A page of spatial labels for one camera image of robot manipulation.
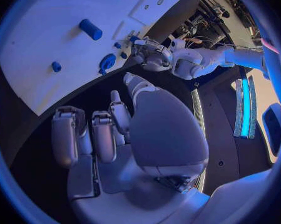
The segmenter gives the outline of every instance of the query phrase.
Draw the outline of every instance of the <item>white panel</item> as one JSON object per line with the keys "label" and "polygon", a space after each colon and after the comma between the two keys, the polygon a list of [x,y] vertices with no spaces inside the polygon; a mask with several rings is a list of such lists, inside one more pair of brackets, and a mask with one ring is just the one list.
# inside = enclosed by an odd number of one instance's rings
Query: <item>white panel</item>
{"label": "white panel", "polygon": [[141,0],[131,12],[131,17],[150,25],[160,19],[179,0]]}
{"label": "white panel", "polygon": [[[101,76],[99,63],[114,53],[115,65],[107,72],[123,66],[122,51],[116,39],[125,39],[128,31],[138,30],[142,37],[150,26],[129,17],[140,0],[38,0],[11,31],[0,55],[0,65],[15,93],[37,114],[42,114],[61,98]],[[172,0],[173,6],[178,0]],[[162,14],[148,15],[153,23]],[[78,24],[89,19],[103,31],[94,41]],[[59,73],[52,62],[62,66]]]}

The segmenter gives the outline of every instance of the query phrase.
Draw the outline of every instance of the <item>pink wire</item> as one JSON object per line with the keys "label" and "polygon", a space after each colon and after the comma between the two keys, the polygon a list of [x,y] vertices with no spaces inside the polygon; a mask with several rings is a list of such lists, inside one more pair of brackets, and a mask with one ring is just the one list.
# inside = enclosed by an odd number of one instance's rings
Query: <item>pink wire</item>
{"label": "pink wire", "polygon": [[267,47],[268,49],[272,50],[273,52],[279,54],[279,51],[274,47],[272,46],[271,44],[269,44],[269,42],[267,42],[265,39],[261,38],[261,43]]}

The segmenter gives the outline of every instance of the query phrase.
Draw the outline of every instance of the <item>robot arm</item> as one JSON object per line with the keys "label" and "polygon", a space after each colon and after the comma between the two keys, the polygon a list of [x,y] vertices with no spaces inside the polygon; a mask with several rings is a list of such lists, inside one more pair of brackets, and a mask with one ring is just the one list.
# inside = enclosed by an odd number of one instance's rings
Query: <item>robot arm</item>
{"label": "robot arm", "polygon": [[235,64],[263,71],[267,70],[263,63],[263,52],[248,49],[233,49],[222,46],[216,50],[205,48],[185,48],[185,41],[175,39],[170,48],[166,48],[154,40],[145,37],[136,40],[132,47],[135,60],[149,71],[170,70],[172,74],[191,80],[214,71],[218,66],[233,67]]}

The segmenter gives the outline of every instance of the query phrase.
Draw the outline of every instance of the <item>light strip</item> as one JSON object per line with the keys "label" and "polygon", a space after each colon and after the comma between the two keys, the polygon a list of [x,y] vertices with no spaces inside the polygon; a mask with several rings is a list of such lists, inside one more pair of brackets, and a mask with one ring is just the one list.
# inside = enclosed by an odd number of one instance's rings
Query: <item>light strip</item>
{"label": "light strip", "polygon": [[251,117],[251,99],[250,88],[247,79],[242,79],[242,94],[243,94],[243,119],[241,136],[247,137],[250,130],[250,117]]}

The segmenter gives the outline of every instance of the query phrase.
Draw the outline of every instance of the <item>blue light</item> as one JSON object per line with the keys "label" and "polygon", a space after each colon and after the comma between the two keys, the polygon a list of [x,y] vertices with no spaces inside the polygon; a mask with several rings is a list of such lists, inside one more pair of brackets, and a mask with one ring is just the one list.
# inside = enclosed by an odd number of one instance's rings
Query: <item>blue light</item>
{"label": "blue light", "polygon": [[250,88],[247,79],[242,80],[242,93],[243,93],[243,119],[241,136],[247,137],[250,129],[250,116],[251,116],[251,101],[250,101]]}

